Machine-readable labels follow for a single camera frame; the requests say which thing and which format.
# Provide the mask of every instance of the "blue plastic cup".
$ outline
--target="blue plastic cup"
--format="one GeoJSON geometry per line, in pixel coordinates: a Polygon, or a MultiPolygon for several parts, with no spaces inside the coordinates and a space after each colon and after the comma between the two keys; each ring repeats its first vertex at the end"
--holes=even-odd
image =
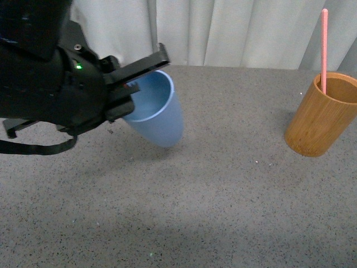
{"type": "Polygon", "coordinates": [[[123,119],[156,145],[171,147],[177,144],[184,131],[184,121],[171,77],[159,70],[129,85],[132,83],[138,83],[140,91],[132,94],[135,109],[123,119]]]}

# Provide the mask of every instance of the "pink straw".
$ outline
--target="pink straw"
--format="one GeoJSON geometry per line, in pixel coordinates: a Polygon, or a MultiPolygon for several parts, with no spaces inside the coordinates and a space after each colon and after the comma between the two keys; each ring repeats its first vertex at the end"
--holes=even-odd
{"type": "Polygon", "coordinates": [[[321,89],[326,94],[326,69],[327,69],[327,19],[329,11],[321,11],[321,89]]]}

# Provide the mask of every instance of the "curtain fold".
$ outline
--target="curtain fold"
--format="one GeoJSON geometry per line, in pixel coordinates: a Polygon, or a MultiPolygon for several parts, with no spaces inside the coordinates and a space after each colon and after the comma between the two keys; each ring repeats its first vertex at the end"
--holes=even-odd
{"type": "Polygon", "coordinates": [[[75,0],[71,18],[123,65],[162,42],[176,65],[319,70],[323,8],[328,70],[357,70],[355,0],[75,0]]]}

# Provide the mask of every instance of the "bamboo cup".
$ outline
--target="bamboo cup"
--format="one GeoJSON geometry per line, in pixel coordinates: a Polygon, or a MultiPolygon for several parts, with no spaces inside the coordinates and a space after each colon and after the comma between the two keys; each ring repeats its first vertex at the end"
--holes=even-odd
{"type": "Polygon", "coordinates": [[[327,73],[326,94],[317,75],[285,132],[291,149],[304,156],[321,156],[357,115],[357,80],[327,73]]]}

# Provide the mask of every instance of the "table surface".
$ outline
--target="table surface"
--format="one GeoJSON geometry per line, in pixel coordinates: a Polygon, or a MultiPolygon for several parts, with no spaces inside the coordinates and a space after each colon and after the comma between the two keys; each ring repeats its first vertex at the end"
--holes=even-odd
{"type": "MultiPolygon", "coordinates": [[[[0,266],[357,267],[357,121],[317,158],[283,138],[316,72],[163,70],[176,146],[120,119],[59,155],[0,155],[0,266]]],[[[48,123],[18,135],[67,138],[48,123]]]]}

